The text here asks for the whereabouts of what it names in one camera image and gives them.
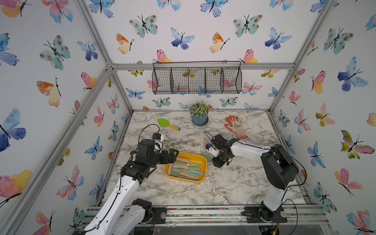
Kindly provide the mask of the pink folding fruit knife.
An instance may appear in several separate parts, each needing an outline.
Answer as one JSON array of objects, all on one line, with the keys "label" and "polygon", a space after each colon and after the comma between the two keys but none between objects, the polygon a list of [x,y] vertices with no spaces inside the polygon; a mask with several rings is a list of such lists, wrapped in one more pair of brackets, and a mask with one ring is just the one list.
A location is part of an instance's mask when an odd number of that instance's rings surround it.
[{"label": "pink folding fruit knife", "polygon": [[210,145],[209,139],[207,139],[207,138],[204,139],[204,145],[205,145],[205,147]]}]

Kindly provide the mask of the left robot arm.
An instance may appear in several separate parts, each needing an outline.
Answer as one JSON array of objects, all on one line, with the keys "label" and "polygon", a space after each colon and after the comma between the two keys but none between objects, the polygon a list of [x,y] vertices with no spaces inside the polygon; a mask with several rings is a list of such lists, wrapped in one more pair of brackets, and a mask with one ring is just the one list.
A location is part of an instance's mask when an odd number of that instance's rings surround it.
[{"label": "left robot arm", "polygon": [[129,235],[137,225],[153,221],[151,202],[136,199],[131,203],[130,199],[158,165],[176,162],[179,151],[162,150],[154,140],[146,139],[130,155],[101,210],[82,231],[74,231],[74,235]]}]

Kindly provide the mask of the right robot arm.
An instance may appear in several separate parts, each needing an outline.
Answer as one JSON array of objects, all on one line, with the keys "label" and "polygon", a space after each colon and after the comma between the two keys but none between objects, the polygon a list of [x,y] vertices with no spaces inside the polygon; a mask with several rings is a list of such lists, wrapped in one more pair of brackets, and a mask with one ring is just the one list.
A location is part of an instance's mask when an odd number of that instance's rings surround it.
[{"label": "right robot arm", "polygon": [[268,191],[260,206],[245,209],[247,222],[287,222],[282,207],[283,198],[299,168],[283,146],[262,147],[238,139],[228,141],[218,134],[205,144],[205,148],[213,155],[212,163],[218,168],[229,164],[234,157],[261,162],[269,182]]}]

